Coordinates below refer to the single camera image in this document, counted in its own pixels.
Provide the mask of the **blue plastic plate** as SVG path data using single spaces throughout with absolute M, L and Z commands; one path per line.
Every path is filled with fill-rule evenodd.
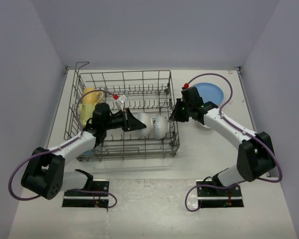
M 212 83 L 197 83 L 194 85 L 197 88 L 200 97 L 204 103 L 213 102 L 220 106 L 224 100 L 224 93 L 220 87 Z

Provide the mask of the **grey wire dish rack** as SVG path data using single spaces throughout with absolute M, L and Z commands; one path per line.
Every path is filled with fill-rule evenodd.
M 64 132 L 68 140 L 80 132 L 76 119 L 76 106 L 86 87 L 106 90 L 103 102 L 109 104 L 115 113 L 117 108 L 111 94 L 126 95 L 125 107 L 134 116 L 144 112 L 155 120 L 156 115 L 166 119 L 172 113 L 175 103 L 172 72 L 170 70 L 113 70 L 109 72 L 89 70 L 89 62 L 77 62 L 72 67 L 69 106 Z M 102 161 L 108 159 L 147 159 L 175 156 L 180 146 L 178 125 L 169 123 L 169 132 L 163 139 L 155 138 L 155 131 L 141 138 L 136 131 L 123 132 L 112 129 L 99 146 L 92 149 L 92 155 L 78 156 L 79 161 Z

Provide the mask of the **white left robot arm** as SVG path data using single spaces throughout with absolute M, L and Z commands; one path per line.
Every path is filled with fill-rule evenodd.
M 65 166 L 82 153 L 100 145 L 108 130 L 120 128 L 129 132 L 146 127 L 130 109 L 113 114 L 108 104 L 97 104 L 92 117 L 78 135 L 51 149 L 39 147 L 34 150 L 21 185 L 47 200 L 56 197 L 60 191 L 75 191 L 83 196 L 92 194 L 93 176 L 80 169 L 65 172 Z

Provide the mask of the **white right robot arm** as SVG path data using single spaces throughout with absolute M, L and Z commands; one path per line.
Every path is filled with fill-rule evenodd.
M 196 87 L 183 88 L 181 93 L 170 120 L 188 122 L 194 119 L 218 132 L 238 151 L 236 164 L 214 175 L 212 190 L 216 195 L 224 195 L 232 185 L 260 179 L 276 166 L 269 135 L 231 126 L 216 104 L 203 101 Z

